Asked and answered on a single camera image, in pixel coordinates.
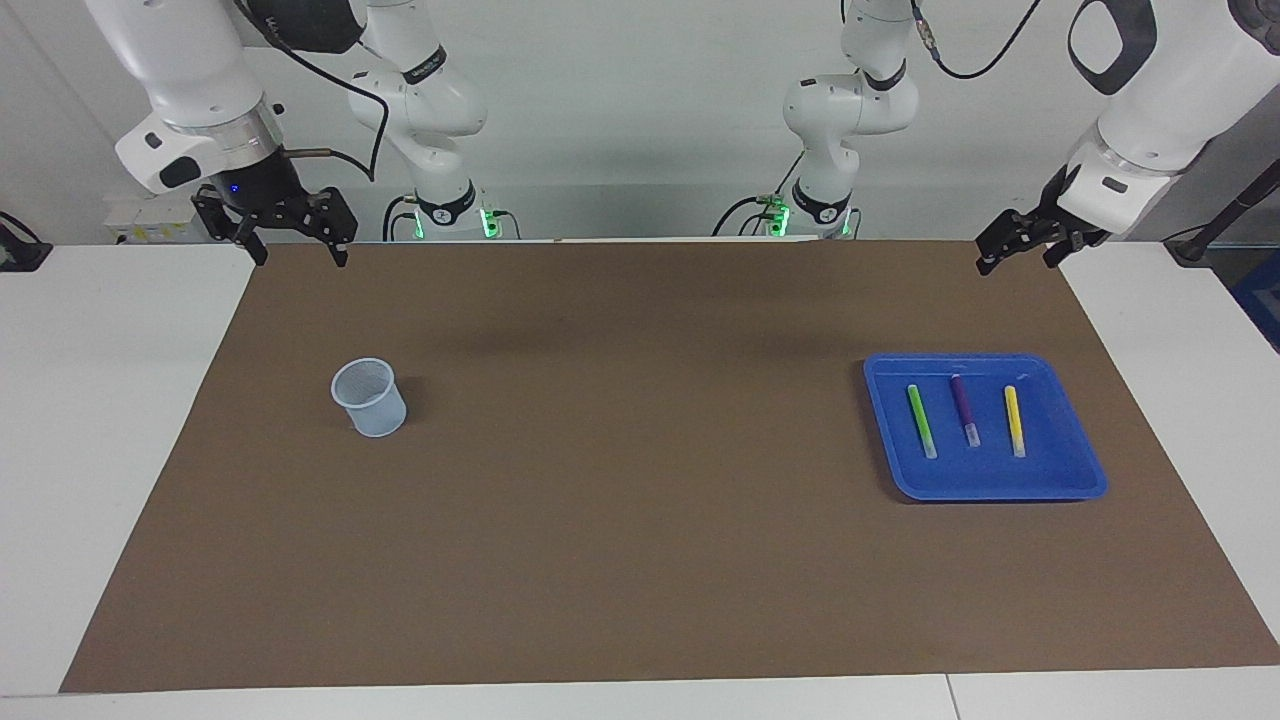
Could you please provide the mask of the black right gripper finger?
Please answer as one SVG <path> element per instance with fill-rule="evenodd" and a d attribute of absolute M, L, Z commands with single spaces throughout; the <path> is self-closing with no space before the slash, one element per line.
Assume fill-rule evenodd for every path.
<path fill-rule="evenodd" d="M 200 186 L 191 196 L 191 202 L 211 240 L 243 249 L 256 266 L 266 264 L 269 251 L 257 234 L 257 222 L 252 214 L 233 219 L 214 186 Z"/>
<path fill-rule="evenodd" d="M 348 245 L 355 241 L 358 220 L 346 196 L 337 187 L 326 187 L 307 193 L 300 206 L 302 211 L 298 232 L 321 242 L 338 268 L 346 268 Z"/>

